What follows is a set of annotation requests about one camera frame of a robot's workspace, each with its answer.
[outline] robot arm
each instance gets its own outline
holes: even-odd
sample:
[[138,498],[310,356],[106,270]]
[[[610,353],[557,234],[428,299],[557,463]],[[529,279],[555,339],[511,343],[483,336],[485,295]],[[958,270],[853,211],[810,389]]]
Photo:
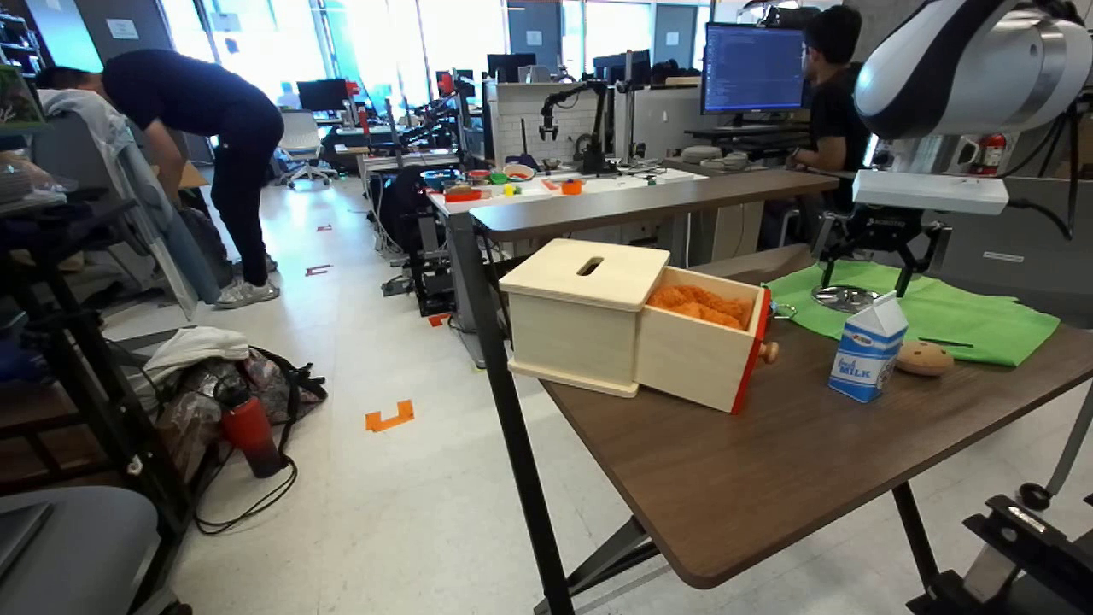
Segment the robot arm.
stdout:
[[1052,124],[1087,90],[1090,68],[1090,30],[1042,8],[927,0],[860,66],[853,104],[874,138],[853,201],[1001,211],[1003,180],[952,178],[952,143]]

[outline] person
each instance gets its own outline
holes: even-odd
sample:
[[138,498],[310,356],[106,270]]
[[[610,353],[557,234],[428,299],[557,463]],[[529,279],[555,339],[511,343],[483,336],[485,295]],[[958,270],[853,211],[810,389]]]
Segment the person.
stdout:
[[39,90],[97,90],[141,129],[156,161],[161,185],[177,200],[184,153],[170,129],[219,138],[213,201],[241,258],[241,279],[230,284],[219,307],[241,307],[279,299],[270,279],[260,192],[282,124],[277,107],[235,72],[177,53],[126,53],[101,66],[101,74],[43,68]]
[[783,244],[783,224],[789,211],[799,211],[789,237],[797,244],[816,237],[822,210],[851,211],[851,185],[868,139],[853,107],[859,33],[860,13],[853,8],[829,8],[806,24],[810,139],[806,147],[789,152],[789,168],[840,173],[840,185],[836,192],[825,192],[822,201],[770,201],[758,249]]

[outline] orange tape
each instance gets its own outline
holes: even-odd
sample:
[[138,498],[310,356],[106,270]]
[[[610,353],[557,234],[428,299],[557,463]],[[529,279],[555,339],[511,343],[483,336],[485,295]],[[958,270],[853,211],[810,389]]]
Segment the orange tape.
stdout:
[[414,422],[414,402],[399,400],[394,416],[381,416],[378,409],[366,414],[366,431],[378,435],[378,431],[389,431],[389,427],[399,427],[399,423],[411,423],[411,422]]

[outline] brown table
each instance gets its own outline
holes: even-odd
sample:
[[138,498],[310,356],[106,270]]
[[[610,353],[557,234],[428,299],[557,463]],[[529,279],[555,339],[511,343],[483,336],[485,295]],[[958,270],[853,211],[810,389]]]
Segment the brown table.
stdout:
[[640,192],[598,192],[577,200],[542,200],[511,204],[470,210],[490,237],[545,237],[610,220],[680,214],[696,210],[750,204],[770,200],[820,196],[836,189],[836,178],[802,172],[758,172],[707,180],[654,185]]
[[[750,406],[737,416],[650,389],[617,400],[545,383],[635,513],[562,575],[474,224],[454,214],[447,229],[545,591],[536,613],[549,605],[549,615],[569,615],[575,594],[655,553],[685,585],[715,587],[889,489],[930,585],[939,572],[909,478],[1093,375],[1093,333],[1059,327],[1020,370],[961,367],[935,383],[895,375],[874,406],[859,406],[825,389],[832,343],[780,325],[783,356],[758,372]],[[780,275],[766,258],[721,270]],[[1093,396],[1075,416],[1048,492],[1062,489],[1090,422]]]

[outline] dark shirt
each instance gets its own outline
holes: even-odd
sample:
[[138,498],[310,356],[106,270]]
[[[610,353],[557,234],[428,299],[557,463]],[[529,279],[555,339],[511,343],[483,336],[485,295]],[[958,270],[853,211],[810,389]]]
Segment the dark shirt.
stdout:
[[161,120],[170,129],[213,138],[238,124],[241,109],[277,113],[277,107],[235,72],[174,53],[109,58],[101,90],[141,129]]
[[[845,172],[853,173],[865,156],[868,129],[853,107],[853,86],[846,72],[836,72],[832,79],[820,81],[810,101],[810,143],[820,147],[822,138],[845,138],[846,139],[846,161]],[[851,178],[840,180],[836,200],[851,201]]]

